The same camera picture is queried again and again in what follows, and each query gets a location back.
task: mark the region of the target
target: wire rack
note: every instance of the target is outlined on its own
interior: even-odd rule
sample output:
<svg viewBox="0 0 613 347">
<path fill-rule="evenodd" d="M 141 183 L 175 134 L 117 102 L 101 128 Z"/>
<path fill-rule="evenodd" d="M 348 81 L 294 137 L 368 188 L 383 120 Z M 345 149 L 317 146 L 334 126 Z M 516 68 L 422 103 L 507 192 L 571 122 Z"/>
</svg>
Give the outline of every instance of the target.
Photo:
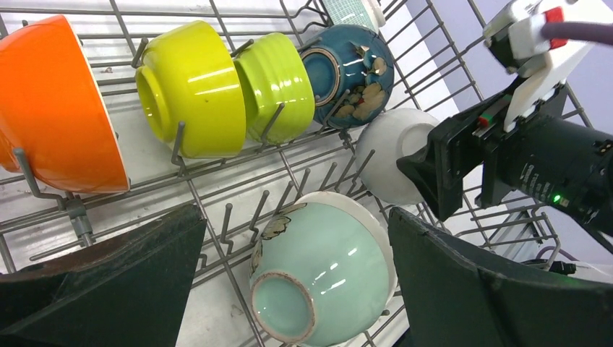
<svg viewBox="0 0 613 347">
<path fill-rule="evenodd" d="M 133 70 L 147 39 L 201 19 L 215 27 L 234 55 L 250 39 L 272 31 L 287 35 L 302 49 L 309 37 L 330 24 L 318 0 L 192 2 L 56 0 L 41 5 L 42 1 L 3 1 L 0 6 L 3 37 L 52 14 L 65 14 L 71 20 L 118 132 L 122 153 L 128 158 L 132 188 L 123 194 L 78 196 L 40 187 L 27 171 L 16 176 L 2 173 L 0 254 L 4 268 L 0 270 L 12 273 L 33 262 L 58 257 L 136 228 L 182 205 L 197 204 L 208 220 L 208 235 L 194 276 L 179 345 L 279 346 L 279 342 L 262 332 L 245 300 L 246 260 L 258 228 L 275 211 L 317 190 L 351 196 L 384 224 L 392 206 L 372 196 L 359 181 L 359 173 L 368 165 L 367 161 L 360 167 L 353 164 L 360 129 L 338 131 L 314 125 L 289 143 L 274 146 L 250 142 L 235 158 L 220 160 L 182 160 L 176 150 L 170 153 L 153 139 L 140 110 Z M 406 0 L 380 3 L 388 21 L 381 35 L 395 55 L 396 68 L 395 89 L 388 109 L 420 108 L 443 119 L 458 111 L 454 98 L 459 95 L 470 93 L 483 100 L 464 61 L 464 56 L 482 38 L 466 47 L 457 47 L 431 0 L 425 0 L 423 9 L 413 11 L 412 16 Z M 484 26 L 475 3 L 472 0 L 468 3 Z M 421 27 L 420 33 L 416 21 L 425 16 L 433 17 L 436 25 Z M 447 43 L 440 50 L 429 52 L 425 41 L 441 34 Z M 435 64 L 445 54 L 451 57 Z M 466 84 L 448 90 L 445 78 L 455 72 L 465 75 Z M 572 91 L 570 102 L 574 110 L 564 117 L 579 115 L 589 127 L 591 124 Z M 445 223 L 436 220 L 425 204 L 405 208 L 427 223 L 504 256 L 509 254 L 510 246 L 553 240 L 556 246 L 546 265 L 549 266 L 560 249 L 560 241 L 547 215 L 539 212 L 543 205 L 527 197 L 514 197 L 507 202 L 524 202 L 524 206 L 482 210 L 472 203 L 479 193 L 479 182 L 480 170 L 467 177 L 464 206 Z M 83 220 L 91 228 L 80 227 Z M 510 233 L 516 228 L 519 232 Z M 395 334 L 391 333 L 391 326 L 406 329 L 399 292 L 394 300 L 374 327 L 350 342 L 352 346 L 390 346 L 384 337 Z M 230 312 L 230 320 L 217 315 L 216 310 L 223 309 Z"/>
</svg>

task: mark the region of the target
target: orange bowl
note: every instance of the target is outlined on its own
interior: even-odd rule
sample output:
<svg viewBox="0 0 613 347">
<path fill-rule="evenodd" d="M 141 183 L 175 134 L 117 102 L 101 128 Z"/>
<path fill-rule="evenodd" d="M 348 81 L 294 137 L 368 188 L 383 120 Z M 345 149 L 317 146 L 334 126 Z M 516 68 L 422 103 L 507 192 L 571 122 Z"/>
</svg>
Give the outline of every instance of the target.
<svg viewBox="0 0 613 347">
<path fill-rule="evenodd" d="M 63 15 L 0 40 L 0 165 L 69 192 L 129 189 L 115 131 L 79 39 Z"/>
</svg>

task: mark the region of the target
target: brown rim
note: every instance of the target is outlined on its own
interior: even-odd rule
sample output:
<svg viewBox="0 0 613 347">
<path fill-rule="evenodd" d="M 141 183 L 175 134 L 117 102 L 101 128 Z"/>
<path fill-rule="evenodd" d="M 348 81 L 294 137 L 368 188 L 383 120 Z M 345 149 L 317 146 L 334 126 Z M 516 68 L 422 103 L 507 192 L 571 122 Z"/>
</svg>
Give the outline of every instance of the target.
<svg viewBox="0 0 613 347">
<path fill-rule="evenodd" d="M 332 63 L 332 65 L 336 67 L 334 69 L 335 79 L 334 79 L 334 87 L 332 88 L 332 92 L 330 92 L 330 94 L 328 94 L 328 96 L 324 99 L 315 100 L 315 106 L 323 106 L 329 103 L 335 97 L 336 92 L 338 92 L 338 88 L 340 86 L 340 67 L 338 65 L 338 61 L 336 60 L 332 52 L 324 48 L 307 49 L 300 55 L 300 58 L 304 60 L 304 58 L 310 56 L 313 53 L 323 54 L 326 58 L 330 60 L 330 63 Z"/>
<path fill-rule="evenodd" d="M 256 309 L 255 309 L 255 300 L 254 300 L 253 294 L 255 293 L 257 288 L 260 286 L 262 281 L 268 278 L 282 278 L 283 280 L 291 282 L 300 290 L 300 292 L 304 296 L 304 300 L 306 301 L 306 304 L 309 306 L 310 318 L 309 318 L 309 325 L 307 326 L 304 333 L 301 334 L 300 336 L 297 336 L 295 338 L 290 338 L 288 336 L 277 334 L 274 331 L 274 329 L 271 329 L 265 322 L 263 322 L 260 319 L 260 316 L 257 314 Z M 314 332 L 315 320 L 316 320 L 315 308 L 313 307 L 313 299 L 311 295 L 309 294 L 307 288 L 305 288 L 302 285 L 302 283 L 300 283 L 299 280 L 295 279 L 295 277 L 283 271 L 270 271 L 270 272 L 263 273 L 255 280 L 255 282 L 253 282 L 250 294 L 251 294 L 251 311 L 253 312 L 253 315 L 255 316 L 255 319 L 258 322 L 258 324 L 260 324 L 260 326 L 264 329 L 264 331 L 266 331 L 266 333 L 268 333 L 268 335 L 284 343 L 300 343 L 300 342 L 305 341 L 307 338 L 311 337 L 311 335 Z"/>
</svg>

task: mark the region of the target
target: robotic arm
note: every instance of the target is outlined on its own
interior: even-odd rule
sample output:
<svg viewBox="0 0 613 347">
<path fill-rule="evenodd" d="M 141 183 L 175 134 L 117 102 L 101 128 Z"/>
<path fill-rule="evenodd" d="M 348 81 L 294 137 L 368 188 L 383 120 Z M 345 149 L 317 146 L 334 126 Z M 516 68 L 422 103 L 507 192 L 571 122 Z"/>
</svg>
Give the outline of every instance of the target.
<svg viewBox="0 0 613 347">
<path fill-rule="evenodd" d="M 499 205 L 519 189 L 575 219 L 613 253 L 613 136 L 563 120 L 565 79 L 592 43 L 544 38 L 548 22 L 613 22 L 601 0 L 518 0 L 485 28 L 486 46 L 515 81 L 444 120 L 427 145 L 397 161 L 433 213 L 462 207 L 463 178 L 484 165 L 477 205 Z"/>
</svg>

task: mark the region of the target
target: metal wire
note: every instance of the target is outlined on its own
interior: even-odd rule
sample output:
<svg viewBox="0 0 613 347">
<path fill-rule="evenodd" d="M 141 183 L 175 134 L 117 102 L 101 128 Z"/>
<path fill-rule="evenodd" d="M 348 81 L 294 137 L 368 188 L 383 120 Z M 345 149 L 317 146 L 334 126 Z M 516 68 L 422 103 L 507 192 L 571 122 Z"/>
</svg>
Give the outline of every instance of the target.
<svg viewBox="0 0 613 347">
<path fill-rule="evenodd" d="M 467 0 L 467 1 L 470 7 L 472 8 L 472 10 L 474 11 L 474 14 L 477 17 L 478 21 L 481 23 L 482 26 L 485 26 L 486 23 L 483 17 L 481 16 L 481 13 L 479 12 L 478 7 L 475 5 L 474 1 L 473 0 Z M 220 31 L 218 32 L 218 34 L 221 37 L 225 38 L 225 41 L 227 42 L 227 45 L 228 45 L 228 50 L 230 52 L 233 52 L 234 55 L 236 55 L 236 50 L 240 49 L 240 46 L 241 46 L 240 44 L 235 43 L 234 40 L 236 38 L 257 37 L 260 35 L 268 34 L 268 32 L 257 31 L 257 30 L 234 31 L 228 28 L 228 26 L 226 26 L 226 20 L 229 20 L 229 19 L 283 20 L 286 22 L 288 28 L 286 28 L 285 30 L 279 30 L 279 32 L 285 35 L 292 36 L 295 39 L 294 41 L 298 43 L 298 46 L 301 46 L 301 47 L 304 45 L 302 35 L 306 33 L 310 28 L 325 27 L 330 23 L 328 19 L 329 16 L 319 0 L 306 1 L 305 4 L 299 7 L 294 13 L 289 12 L 284 0 L 279 0 L 278 11 L 274 13 L 267 13 L 267 14 L 224 13 L 223 10 L 220 10 L 220 8 L 217 6 L 214 0 L 209 0 L 209 2 L 210 2 L 211 9 L 212 9 L 212 13 L 127 11 L 127 10 L 122 10 L 117 5 L 115 0 L 109 0 L 110 9 L 107 9 L 107 10 L 0 7 L 0 37 L 7 36 L 9 34 L 9 32 L 7 31 L 7 27 L 2 18 L 2 14 L 5 14 L 5 13 L 11 13 L 11 14 L 15 14 L 15 13 L 17 14 L 63 13 L 63 14 L 81 14 L 81 15 L 92 15 L 92 16 L 94 15 L 95 16 L 111 16 L 116 19 L 119 25 L 119 28 L 121 29 L 121 33 L 94 33 L 94 34 L 78 35 L 78 37 L 81 40 L 102 40 L 102 39 L 123 39 L 125 40 L 128 49 L 132 53 L 132 59 L 128 61 L 124 57 L 123 58 L 124 60 L 121 60 L 121 61 L 95 62 L 90 65 L 92 68 L 93 67 L 105 68 L 105 67 L 131 66 L 133 61 L 138 60 L 139 55 L 140 55 L 140 53 L 138 52 L 139 50 L 137 50 L 137 47 L 134 45 L 133 40 L 135 39 L 140 40 L 143 38 L 154 38 L 155 36 L 159 35 L 158 33 L 130 32 L 129 28 L 127 27 L 125 23 L 125 18 L 128 16 L 185 17 L 185 18 L 205 18 L 207 20 L 211 20 L 218 24 L 220 28 Z M 395 14 L 398 11 L 400 11 L 400 9 L 402 9 L 405 5 L 406 5 L 406 0 L 391 1 L 383 10 L 386 19 L 390 19 L 394 17 Z M 301 14 L 305 12 L 311 12 L 312 14 L 317 14 L 320 20 L 317 20 L 314 22 L 308 22 L 303 26 L 298 26 L 297 23 L 299 21 L 295 21 L 295 20 L 299 16 L 301 16 Z M 408 94 L 408 97 L 396 105 L 389 105 L 388 109 L 394 109 L 399 106 L 402 106 L 404 103 L 406 103 L 409 100 L 413 101 L 413 104 L 415 105 L 415 107 L 421 109 L 421 106 L 416 96 L 424 92 L 425 90 L 428 90 L 433 84 L 438 83 L 440 81 L 444 81 L 446 76 L 458 70 L 463 71 L 463 73 L 466 75 L 468 79 L 468 83 L 464 85 L 463 87 L 459 88 L 458 90 L 452 91 L 451 95 L 445 96 L 444 98 L 441 98 L 440 100 L 436 101 L 432 105 L 428 106 L 425 111 L 432 110 L 433 108 L 438 107 L 439 105 L 443 104 L 447 100 L 450 100 L 454 98 L 454 96 L 460 93 L 463 93 L 465 91 L 473 92 L 476 94 L 479 100 L 483 100 L 483 95 L 481 94 L 478 85 L 476 84 L 472 74 L 468 70 L 468 67 L 466 66 L 466 63 L 463 59 L 463 56 L 467 52 L 469 52 L 473 47 L 475 47 L 480 42 L 482 42 L 483 38 L 477 38 L 474 42 L 470 43 L 462 51 L 460 51 L 458 47 L 456 46 L 455 42 L 453 41 L 452 36 L 447 30 L 444 22 L 442 21 L 432 0 L 426 0 L 426 6 L 423 9 L 421 9 L 419 12 L 417 12 L 410 21 L 404 24 L 398 30 L 398 32 L 391 35 L 387 39 L 387 42 L 390 43 L 392 41 L 398 40 L 398 37 L 405 30 L 415 25 L 418 18 L 424 15 L 427 15 L 427 14 L 430 14 L 436 19 L 436 25 L 431 28 L 423 29 L 422 32 L 425 34 L 422 36 L 422 39 L 408 46 L 401 54 L 395 57 L 395 61 L 394 61 L 394 66 L 396 68 L 396 74 L 399 76 L 399 79 L 396 82 L 396 86 L 402 85 L 404 90 Z M 442 33 L 445 39 L 447 40 L 447 44 L 440 50 L 436 51 L 431 56 L 428 56 L 426 59 L 419 62 L 416 68 L 409 71 L 408 73 L 404 73 L 402 69 L 400 68 L 398 59 L 406 56 L 411 50 L 415 49 L 418 45 L 423 44 L 424 41 L 426 41 L 429 36 L 434 35 L 435 33 Z M 415 74 L 420 69 L 423 69 L 428 63 L 433 62 L 438 56 L 440 56 L 441 54 L 445 52 L 448 52 L 449 50 L 451 50 L 453 53 L 453 57 L 450 60 L 438 65 L 438 67 L 435 70 L 430 71 L 428 74 L 426 74 L 425 77 L 421 78 L 416 83 L 409 84 L 407 80 L 408 77 Z M 124 85 L 125 87 L 125 89 L 120 89 L 120 90 L 104 90 L 102 92 L 102 95 L 105 98 L 110 97 L 110 96 L 115 96 L 115 95 L 126 95 L 126 94 L 136 93 L 137 90 L 134 89 L 133 83 L 134 83 L 133 78 L 118 78 L 118 79 L 110 79 L 110 80 L 101 80 L 98 82 L 98 84 L 101 87 L 110 87 L 110 86 L 117 86 L 117 85 Z M 579 115 L 579 117 L 582 118 L 584 124 L 587 127 L 590 127 L 591 123 L 589 119 L 587 118 L 587 116 L 585 115 L 583 108 L 580 106 L 579 102 L 577 101 L 575 94 L 572 92 L 572 90 L 569 90 L 569 92 L 570 92 L 569 98 L 571 102 L 573 103 L 573 105 L 575 106 L 575 111 L 565 114 L 564 117 L 568 118 L 571 116 Z M 336 135 L 336 134 L 339 134 L 338 130 L 322 127 L 320 130 L 316 132 L 305 134 L 303 136 L 300 136 L 298 139 L 293 140 L 290 143 L 284 144 L 281 146 L 273 146 L 273 145 L 264 144 L 263 146 L 246 149 L 242 151 L 235 158 L 224 159 L 224 160 L 214 160 L 209 163 L 198 163 L 192 166 L 181 167 L 181 169 L 178 172 L 177 171 L 168 172 L 158 177 L 148 179 L 147 181 L 137 182 L 132 185 L 132 189 L 129 192 L 126 192 L 123 194 L 105 194 L 105 195 L 98 195 L 98 196 L 84 198 L 82 199 L 82 201 L 85 204 L 86 209 L 88 211 L 91 211 L 92 209 L 103 208 L 110 204 L 121 202 L 126 199 L 130 199 L 130 198 L 134 198 L 134 197 L 138 197 L 138 196 L 146 195 L 146 194 L 152 194 L 156 191 L 159 191 L 160 189 L 164 189 L 166 187 L 171 187 L 177 184 L 185 183 L 189 187 L 189 191 L 192 194 L 193 200 L 165 208 L 155 213 L 150 213 L 142 217 L 138 217 L 129 222 L 122 223 L 119 226 L 114 226 L 112 228 L 107 228 L 106 230 L 103 230 L 103 231 L 95 232 L 93 235 L 90 236 L 89 239 L 76 239 L 75 241 L 63 244 L 59 247 L 54 247 L 53 249 L 47 249 L 44 252 L 40 252 L 40 253 L 33 255 L 32 257 L 30 257 L 30 260 L 38 261 L 46 257 L 54 256 L 55 254 L 59 252 L 63 252 L 68 249 L 72 249 L 73 247 L 79 247 L 79 246 L 83 247 L 87 244 L 91 244 L 95 242 L 96 239 L 99 239 L 103 236 L 108 236 L 114 233 L 122 232 L 126 230 L 127 228 L 131 228 L 147 220 L 157 218 L 160 215 L 164 215 L 183 205 L 196 203 L 201 213 L 208 219 L 208 216 L 205 210 L 208 206 L 207 202 L 214 200 L 216 197 L 219 197 L 226 192 L 230 192 L 234 189 L 244 187 L 247 184 L 252 184 L 254 182 L 262 181 L 274 175 L 285 174 L 286 175 L 285 177 L 288 180 L 288 185 L 286 186 L 286 189 L 283 192 L 283 194 L 281 196 L 272 196 L 272 195 L 270 196 L 270 199 L 274 200 L 275 202 L 274 203 L 274 206 L 276 206 L 275 209 L 267 211 L 266 213 L 262 213 L 264 202 L 267 201 L 266 199 L 268 198 L 268 195 L 266 194 L 265 196 L 264 195 L 262 196 L 262 199 L 260 200 L 260 204 L 258 204 L 256 208 L 256 213 L 249 220 L 245 221 L 244 223 L 240 223 L 238 226 L 234 228 L 228 229 L 228 222 L 230 220 L 231 207 L 229 210 L 227 210 L 227 218 L 226 216 L 224 216 L 224 223 L 223 223 L 222 231 L 219 235 L 215 232 L 215 229 L 213 228 L 212 223 L 210 221 L 207 222 L 207 230 L 211 237 L 210 239 L 207 239 L 204 242 L 203 246 L 208 247 L 210 245 L 213 245 L 219 255 L 219 259 L 207 264 L 205 261 L 206 256 L 205 254 L 203 254 L 202 255 L 202 258 L 203 258 L 202 267 L 196 272 L 195 277 L 194 277 L 194 282 L 192 284 L 192 288 L 195 288 L 203 283 L 206 283 L 209 280 L 212 280 L 213 278 L 216 278 L 217 276 L 223 273 L 226 273 L 226 275 L 231 281 L 231 284 L 233 286 L 233 289 L 237 297 L 239 298 L 241 307 L 244 309 L 246 313 L 245 316 L 247 318 L 249 326 L 251 327 L 254 333 L 254 338 L 258 346 L 264 346 L 264 340 L 260 336 L 257 324 L 254 322 L 252 316 L 249 313 L 247 303 L 245 302 L 244 297 L 242 296 L 240 290 L 238 289 L 238 285 L 236 283 L 236 279 L 232 271 L 233 267 L 249 259 L 249 255 L 246 255 L 246 256 L 243 256 L 243 255 L 246 254 L 252 248 L 252 244 L 248 244 L 247 246 L 241 247 L 239 249 L 233 249 L 232 247 L 233 244 L 231 243 L 232 240 L 230 238 L 233 236 L 239 235 L 243 232 L 246 232 L 246 231 L 250 231 L 250 232 L 256 231 L 257 228 L 255 226 L 258 223 L 265 222 L 274 213 L 278 212 L 279 209 L 290 205 L 293 201 L 293 200 L 290 201 L 288 199 L 288 196 L 291 190 L 295 191 L 296 198 L 298 198 L 303 193 L 303 191 L 306 189 L 307 179 L 309 179 L 310 170 L 309 168 L 305 168 L 305 166 L 312 165 L 317 160 L 321 160 L 322 158 L 325 158 L 326 156 L 332 155 L 334 153 L 341 153 L 347 149 L 349 149 L 349 151 L 347 151 L 348 155 L 353 155 L 355 153 L 355 150 L 353 147 L 354 142 L 351 139 L 351 136 L 349 134 L 343 135 L 345 137 L 343 139 L 342 146 L 333 148 L 332 150 L 328 150 L 323 153 L 310 155 L 307 159 L 293 160 L 291 155 L 289 155 L 289 153 L 291 153 L 291 151 L 294 149 L 306 148 L 309 144 L 313 144 L 318 141 L 323 141 L 323 139 L 330 138 L 330 135 Z M 216 189 L 214 192 L 209 192 L 207 194 L 202 194 L 202 195 L 200 195 L 197 192 L 196 187 L 193 183 L 193 180 L 196 178 L 199 178 L 205 175 L 209 175 L 209 174 L 213 174 L 216 172 L 220 172 L 220 171 L 229 172 L 228 170 L 235 168 L 241 164 L 251 163 L 254 160 L 263 160 L 264 158 L 280 158 L 281 163 L 283 164 L 283 167 L 275 168 L 259 176 L 254 176 L 250 179 L 238 181 L 227 187 Z M 384 206 L 383 203 L 378 198 L 372 196 L 366 190 L 365 187 L 363 186 L 360 187 L 357 185 L 358 182 L 356 180 L 358 179 L 358 174 L 351 173 L 351 172 L 355 172 L 356 170 L 356 168 L 354 168 L 352 165 L 354 159 L 355 157 L 351 156 L 350 163 L 348 163 L 348 165 L 346 165 L 343 168 L 339 179 L 337 179 L 334 182 L 328 183 L 329 180 L 332 178 L 332 175 L 338 165 L 337 163 L 332 163 L 330 170 L 325 175 L 325 178 L 323 179 L 321 184 L 319 183 L 317 184 L 317 186 L 319 187 L 319 190 L 334 189 L 340 192 L 340 191 L 345 190 L 344 188 L 341 189 L 341 187 L 344 187 L 343 184 L 351 184 L 351 187 L 346 191 L 346 194 L 352 196 L 356 200 L 361 200 L 361 201 L 372 199 L 376 203 L 377 207 L 379 208 L 379 212 L 381 213 L 381 216 L 385 219 L 386 222 L 388 222 L 389 217 L 386 213 L 386 210 L 389 209 L 391 206 L 390 205 Z M 357 171 L 363 170 L 364 169 L 363 166 L 361 168 L 358 168 Z M 301 170 L 302 168 L 304 169 L 303 171 L 304 173 L 302 176 L 299 176 L 297 174 L 299 172 L 299 168 L 301 168 Z M 9 185 L 9 184 L 18 184 L 24 179 L 25 179 L 24 176 L 15 176 L 15 177 L 11 177 L 8 179 L 2 179 L 0 180 L 0 187 Z M 360 187 L 360 188 L 357 189 L 355 192 L 353 192 L 355 187 Z M 466 191 L 469 192 L 469 191 L 479 189 L 479 188 L 480 187 L 473 187 L 473 188 L 467 189 Z M 523 208 L 513 210 L 513 211 L 505 211 L 501 213 L 490 213 L 486 215 L 477 215 L 476 212 L 480 211 L 481 208 L 473 206 L 471 202 L 468 200 L 468 197 L 466 196 L 466 194 L 463 195 L 463 199 L 468 209 L 466 211 L 456 213 L 454 216 L 461 215 L 464 213 L 470 213 L 471 219 L 474 221 L 476 228 L 472 228 L 471 230 L 463 231 L 462 233 L 460 233 L 460 236 L 472 234 L 472 233 L 479 233 L 484 237 L 484 247 L 489 247 L 489 248 L 499 246 L 502 244 L 509 244 L 513 242 L 525 242 L 526 240 L 534 241 L 534 240 L 543 240 L 543 239 L 554 239 L 556 241 L 556 247 L 554 249 L 554 254 L 550 258 L 550 262 L 553 260 L 553 257 L 559 251 L 560 242 L 557 238 L 557 235 L 553 231 L 553 228 L 551 226 L 551 223 L 549 222 L 549 219 L 547 218 L 545 214 L 541 214 L 541 215 L 536 214 L 536 210 L 539 207 L 541 207 L 540 205 L 538 205 L 537 202 L 534 202 L 534 204 L 532 204 L 529 207 L 523 207 Z M 521 197 L 518 199 L 519 200 L 517 201 L 520 201 L 526 198 Z M 426 205 L 418 205 L 417 209 L 418 209 L 418 216 L 420 218 L 423 218 L 427 223 L 431 223 L 436 226 L 441 225 L 441 228 L 446 230 L 443 223 L 440 223 L 438 220 L 436 220 L 433 217 L 431 211 Z M 500 215 L 505 215 L 511 212 L 517 212 L 519 210 L 531 210 L 533 214 L 531 214 L 530 218 L 526 218 L 523 220 L 509 220 L 504 223 L 498 223 L 493 226 L 482 226 L 480 224 L 480 220 L 483 220 L 486 218 L 493 218 L 493 217 L 497 217 Z M 34 213 L 19 215 L 19 216 L 10 218 L 8 220 L 0 221 L 0 254 L 2 256 L 5 266 L 7 267 L 7 270 L 9 272 L 14 272 L 16 269 L 15 269 L 15 265 L 11 257 L 9 245 L 6 243 L 6 240 L 4 238 L 4 234 L 15 232 L 15 231 L 22 230 L 24 228 L 28 228 L 32 226 L 37 226 L 42 223 L 47 223 L 53 220 L 58 220 L 60 218 L 66 218 L 66 217 L 67 217 L 67 213 L 65 211 L 61 211 L 57 207 L 55 207 L 55 208 L 47 208 L 44 210 L 39 210 Z M 535 223 L 538 226 L 541 234 L 539 236 L 531 237 L 529 239 L 522 239 L 518 241 L 500 241 L 500 242 L 492 241 L 493 235 L 495 235 L 502 228 L 520 225 L 520 224 L 526 224 L 526 223 Z M 488 237 L 485 231 L 491 231 L 491 230 L 494 230 L 494 234 Z M 400 309 L 395 311 L 394 314 L 387 317 L 387 320 L 385 320 L 385 322 L 376 332 L 372 334 L 366 332 L 364 334 L 364 336 L 366 337 L 366 343 L 364 343 L 363 346 L 375 346 L 374 339 L 379 334 L 384 332 L 385 328 L 394 319 L 396 319 L 396 317 L 403 310 L 404 310 L 404 306 L 402 306 Z"/>
</svg>

